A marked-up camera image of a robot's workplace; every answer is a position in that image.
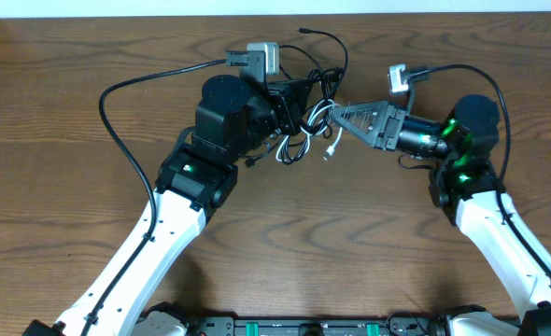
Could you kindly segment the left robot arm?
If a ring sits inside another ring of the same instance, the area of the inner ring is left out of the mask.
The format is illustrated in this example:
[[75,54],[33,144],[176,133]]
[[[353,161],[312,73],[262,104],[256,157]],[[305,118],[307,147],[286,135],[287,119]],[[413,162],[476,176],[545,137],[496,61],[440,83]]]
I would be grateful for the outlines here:
[[145,308],[181,252],[237,183],[236,162],[273,133],[294,135],[313,83],[251,75],[208,79],[195,125],[161,164],[144,212],[88,290],[51,326],[27,335],[184,335],[188,322],[169,305]]

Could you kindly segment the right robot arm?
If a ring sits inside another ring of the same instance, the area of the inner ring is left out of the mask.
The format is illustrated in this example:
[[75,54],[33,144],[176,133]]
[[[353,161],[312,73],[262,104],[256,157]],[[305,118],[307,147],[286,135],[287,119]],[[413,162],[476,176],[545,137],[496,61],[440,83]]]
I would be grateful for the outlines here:
[[467,95],[443,123],[385,101],[336,107],[330,117],[369,147],[434,160],[432,202],[484,255],[519,319],[501,321],[479,306],[463,306],[433,322],[432,335],[551,335],[551,255],[494,171],[500,110],[491,99]]

